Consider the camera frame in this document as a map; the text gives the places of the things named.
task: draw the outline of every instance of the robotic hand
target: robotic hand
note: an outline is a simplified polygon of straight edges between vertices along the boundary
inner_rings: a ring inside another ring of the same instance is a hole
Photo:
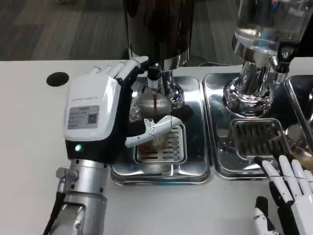
[[[269,178],[269,189],[278,206],[278,215],[285,235],[313,234],[313,175],[303,170],[292,155],[274,155],[280,174],[272,164],[260,157],[254,159]],[[254,222],[258,235],[279,235],[268,219],[268,200],[258,197]]]
[[[72,80],[64,136],[71,166],[59,168],[55,204],[44,235],[102,235],[108,165],[127,147],[169,132],[192,116],[188,106],[155,120],[129,122],[131,86],[148,57],[120,62]]]

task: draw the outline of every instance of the white countertop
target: white countertop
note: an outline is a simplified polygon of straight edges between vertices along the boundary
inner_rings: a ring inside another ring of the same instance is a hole
[[[55,170],[69,166],[62,135],[68,84],[53,88],[46,78],[64,71],[70,79],[112,61],[0,62],[0,230],[4,235],[42,234],[54,203]],[[175,74],[203,79],[235,67],[180,68]],[[313,73],[313,59],[297,59],[291,74]],[[108,183],[108,235],[253,235],[257,196],[269,199],[266,181],[225,181],[201,186],[117,186]]]

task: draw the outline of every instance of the floor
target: floor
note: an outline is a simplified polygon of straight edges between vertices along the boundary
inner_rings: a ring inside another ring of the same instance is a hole
[[[0,60],[103,60],[125,55],[121,0],[0,0]],[[234,0],[196,0],[189,66],[240,64]]]

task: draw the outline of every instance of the drip tray grate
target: drip tray grate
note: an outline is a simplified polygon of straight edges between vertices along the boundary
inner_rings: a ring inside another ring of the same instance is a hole
[[[187,159],[185,126],[180,125],[169,133],[167,144],[160,150],[141,152],[135,148],[134,156],[140,164],[181,164]]]
[[[230,127],[237,154],[244,159],[272,157],[274,150],[290,153],[281,124],[274,118],[235,119]]]

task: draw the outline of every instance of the coffee machine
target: coffee machine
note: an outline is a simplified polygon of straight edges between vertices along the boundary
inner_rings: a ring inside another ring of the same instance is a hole
[[[162,145],[129,149],[112,165],[111,178],[121,185],[204,183],[210,167],[200,85],[195,78],[173,75],[173,70],[189,58],[195,1],[123,0],[123,5],[129,56],[146,55],[150,59],[147,73],[132,86],[130,119],[138,109],[145,109],[147,115],[155,110],[168,112],[169,107],[174,111],[183,105],[191,107],[193,116],[166,136],[156,138]]]
[[[275,165],[273,151],[295,155],[302,137],[294,141],[292,136],[302,136],[303,129],[295,106],[312,106],[313,84],[288,78],[288,72],[294,57],[312,56],[312,12],[311,0],[240,1],[232,47],[245,60],[242,70],[203,80],[215,169],[221,177],[262,178],[254,157]],[[312,132],[305,137],[312,138]]]

